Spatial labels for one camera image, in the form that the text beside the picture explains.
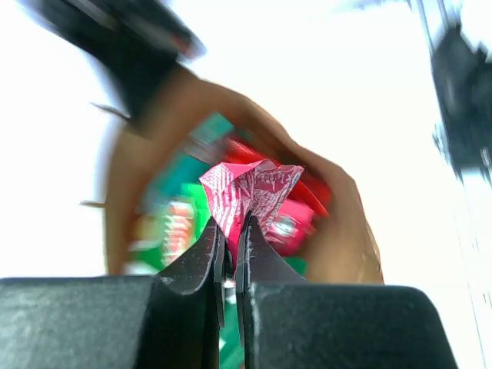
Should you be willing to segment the teal snack packet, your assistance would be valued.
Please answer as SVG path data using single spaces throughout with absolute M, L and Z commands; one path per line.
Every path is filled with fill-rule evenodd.
M 195 184 L 211 167 L 221 161 L 226 137 L 233 124 L 220 114 L 210 116 L 186 138 L 180 150 L 161 169 L 146 188 L 141 207 L 153 210 L 181 193 L 184 184 Z

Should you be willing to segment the red brown paper bag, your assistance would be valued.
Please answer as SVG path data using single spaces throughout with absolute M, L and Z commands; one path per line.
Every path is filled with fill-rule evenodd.
M 251 214 L 279 255 L 305 259 L 310 281 L 383 282 L 354 179 L 250 98 L 185 69 L 125 97 L 100 204 L 109 274 L 122 274 L 139 246 L 153 268 L 174 264 L 209 221 L 237 260 Z

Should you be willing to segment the green Chuby cassava chips bag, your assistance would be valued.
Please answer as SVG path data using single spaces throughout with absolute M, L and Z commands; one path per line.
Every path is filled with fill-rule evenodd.
M 163 270 L 199 239 L 209 218 L 202 185 L 183 183 L 176 197 L 154 204 L 138 219 L 127 272 L 155 274 Z

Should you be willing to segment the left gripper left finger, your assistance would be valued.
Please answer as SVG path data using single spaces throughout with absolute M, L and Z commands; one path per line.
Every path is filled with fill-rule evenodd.
M 5 278 L 3 368 L 216 368 L 224 323 L 224 236 L 155 275 Z

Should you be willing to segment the pink candy packet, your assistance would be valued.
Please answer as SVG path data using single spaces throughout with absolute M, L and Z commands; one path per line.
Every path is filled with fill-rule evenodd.
M 199 178 L 211 216 L 231 250 L 238 249 L 248 214 L 258 219 L 262 232 L 269 229 L 303 172 L 301 166 L 264 159 L 245 165 L 222 162 Z
M 282 257 L 295 255 L 304 240 L 314 233 L 315 212 L 307 205 L 286 200 L 272 221 L 265 240 Z

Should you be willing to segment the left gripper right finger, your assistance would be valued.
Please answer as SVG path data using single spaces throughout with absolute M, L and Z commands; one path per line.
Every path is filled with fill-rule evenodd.
M 241 230 L 236 296 L 248 368 L 457 366 L 437 309 L 423 291 L 311 283 L 266 242 L 254 216 Z

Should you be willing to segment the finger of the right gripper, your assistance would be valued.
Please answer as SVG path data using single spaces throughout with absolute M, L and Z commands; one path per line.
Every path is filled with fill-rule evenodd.
M 178 65 L 205 53 L 197 35 L 163 1 L 41 0 L 22 3 L 41 24 L 98 59 L 118 98 L 137 118 Z

